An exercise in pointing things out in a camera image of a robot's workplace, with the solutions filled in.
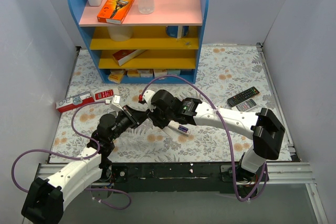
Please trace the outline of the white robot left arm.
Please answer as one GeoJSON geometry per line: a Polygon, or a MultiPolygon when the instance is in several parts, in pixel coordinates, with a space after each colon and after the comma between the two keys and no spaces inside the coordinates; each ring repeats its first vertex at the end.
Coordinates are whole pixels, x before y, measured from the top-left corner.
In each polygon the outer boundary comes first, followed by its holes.
{"type": "Polygon", "coordinates": [[[91,183],[111,178],[108,157],[114,149],[113,141],[147,118],[147,111],[129,106],[124,106],[117,115],[103,115],[92,139],[74,161],[46,179],[38,177],[32,182],[22,215],[33,223],[58,223],[70,202],[91,183]]]}

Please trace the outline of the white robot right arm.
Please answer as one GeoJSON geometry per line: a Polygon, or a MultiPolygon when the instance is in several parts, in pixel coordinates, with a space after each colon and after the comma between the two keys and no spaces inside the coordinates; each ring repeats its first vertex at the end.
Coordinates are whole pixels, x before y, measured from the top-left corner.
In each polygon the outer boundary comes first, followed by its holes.
{"type": "Polygon", "coordinates": [[[238,133],[253,141],[238,166],[238,176],[251,180],[267,160],[279,158],[285,127],[272,110],[239,112],[214,109],[209,103],[195,98],[179,100],[166,90],[148,90],[142,102],[149,107],[149,117],[157,127],[166,127],[171,121],[181,125],[212,126],[238,133]]]}

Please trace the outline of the white remote battery cover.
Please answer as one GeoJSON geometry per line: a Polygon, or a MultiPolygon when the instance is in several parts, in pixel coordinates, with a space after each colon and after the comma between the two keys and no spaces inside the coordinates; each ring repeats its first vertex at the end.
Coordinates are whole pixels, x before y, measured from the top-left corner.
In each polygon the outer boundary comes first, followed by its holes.
{"type": "Polygon", "coordinates": [[[172,129],[170,129],[169,127],[165,127],[162,131],[170,137],[174,136],[174,131],[172,129]]]}

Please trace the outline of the white slim remote control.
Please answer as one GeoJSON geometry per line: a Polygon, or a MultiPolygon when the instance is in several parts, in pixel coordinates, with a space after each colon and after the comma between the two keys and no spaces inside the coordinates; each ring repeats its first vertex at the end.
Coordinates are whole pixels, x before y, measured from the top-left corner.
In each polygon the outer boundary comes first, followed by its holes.
{"type": "Polygon", "coordinates": [[[183,135],[186,135],[186,136],[189,136],[190,135],[190,129],[177,123],[177,122],[174,122],[174,121],[171,121],[169,124],[168,124],[168,127],[180,134],[183,134],[183,135]]]}

